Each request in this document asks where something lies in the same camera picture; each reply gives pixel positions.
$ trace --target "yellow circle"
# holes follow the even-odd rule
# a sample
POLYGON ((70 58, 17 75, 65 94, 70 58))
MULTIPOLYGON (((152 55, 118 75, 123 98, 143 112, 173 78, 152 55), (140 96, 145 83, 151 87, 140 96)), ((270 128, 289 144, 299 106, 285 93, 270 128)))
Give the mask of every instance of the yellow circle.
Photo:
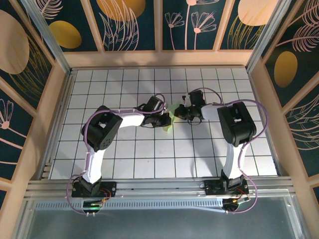
POLYGON ((60 46, 74 49, 82 43, 79 31, 66 21, 55 21, 50 24, 49 28, 60 46))
POLYGON ((29 61, 28 37, 20 23, 2 10, 0 33, 0 69, 9 74, 19 74, 29 61))
POLYGON ((284 51, 275 64, 275 82, 281 88, 287 87, 294 79, 298 68, 298 60, 294 53, 284 51))
POLYGON ((131 20, 130 15, 124 11, 124 5, 130 9, 135 14, 135 17, 138 18, 145 9, 145 0, 97 0, 97 3, 102 10, 102 12, 110 19, 116 21, 131 20))
POLYGON ((248 26, 265 25, 273 13, 278 0, 240 0, 238 17, 248 26))

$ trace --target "grid mat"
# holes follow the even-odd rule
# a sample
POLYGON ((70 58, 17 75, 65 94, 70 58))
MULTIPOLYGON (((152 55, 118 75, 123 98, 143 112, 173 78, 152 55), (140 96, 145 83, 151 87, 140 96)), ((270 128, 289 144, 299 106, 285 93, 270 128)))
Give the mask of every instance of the grid mat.
MULTIPOLYGON (((83 171, 86 147, 80 130, 96 109, 132 108, 162 93, 169 104, 196 88, 214 89, 224 102, 254 100, 245 68, 79 70, 52 162, 49 179, 68 179, 83 171)), ((207 103, 218 97, 205 92, 207 103)), ((263 128, 259 111, 245 103, 257 133, 263 128)), ((168 133, 163 128, 125 127, 107 148, 103 179, 216 177, 225 164, 227 143, 218 116, 199 125, 177 119, 168 133)), ((277 175, 266 136, 248 147, 244 171, 250 176, 277 175)))

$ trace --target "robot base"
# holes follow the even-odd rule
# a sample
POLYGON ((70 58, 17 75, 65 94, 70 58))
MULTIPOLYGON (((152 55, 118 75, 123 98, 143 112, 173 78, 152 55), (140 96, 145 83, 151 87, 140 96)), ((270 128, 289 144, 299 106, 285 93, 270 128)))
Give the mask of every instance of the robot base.
POLYGON ((80 178, 78 182, 73 183, 72 198, 105 198, 116 194, 116 182, 101 182, 101 179, 94 184, 86 182, 80 178))

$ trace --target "black joint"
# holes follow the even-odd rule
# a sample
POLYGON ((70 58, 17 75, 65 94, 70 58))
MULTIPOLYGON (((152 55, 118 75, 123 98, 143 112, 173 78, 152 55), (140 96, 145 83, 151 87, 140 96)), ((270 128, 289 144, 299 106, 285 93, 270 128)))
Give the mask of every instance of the black joint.
MULTIPOLYGON (((108 110, 108 108, 100 106, 96 111, 101 110, 108 110)), ((114 113, 100 113, 92 118, 88 126, 87 140, 95 152, 110 146, 122 121, 123 119, 114 113)), ((81 130, 82 135, 84 135, 85 126, 86 124, 81 130)))
POLYGON ((235 147, 251 141, 256 126, 243 102, 217 109, 225 140, 235 147))

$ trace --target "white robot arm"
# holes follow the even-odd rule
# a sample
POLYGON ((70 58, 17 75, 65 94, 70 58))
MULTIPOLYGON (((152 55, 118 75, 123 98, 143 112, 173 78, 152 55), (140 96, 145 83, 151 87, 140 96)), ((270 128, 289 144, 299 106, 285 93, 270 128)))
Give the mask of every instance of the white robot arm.
MULTIPOLYGON (((256 134, 256 127, 243 103, 229 107, 206 104, 202 91, 188 93, 184 98, 184 105, 180 105, 174 112, 176 117, 193 120, 198 117, 201 120, 212 120, 219 117, 225 140, 227 141, 226 164, 221 175, 227 181, 225 188, 242 185, 243 176, 238 169, 238 157, 242 145, 249 142, 256 134)), ((157 97, 151 97, 143 108, 136 108, 144 112, 152 112, 160 109, 164 104, 157 97)), ((101 106, 97 111, 108 110, 101 106)), ((127 126, 143 126, 151 123, 153 127, 167 126, 171 124, 168 113, 163 111, 156 114, 142 113, 105 113, 96 115, 89 122, 87 140, 90 145, 90 158, 85 174, 79 179, 81 187, 91 196, 99 191, 101 182, 101 166, 106 148, 112 143, 119 128, 127 126)), ((243 149, 241 164, 244 162, 245 151, 243 149)))

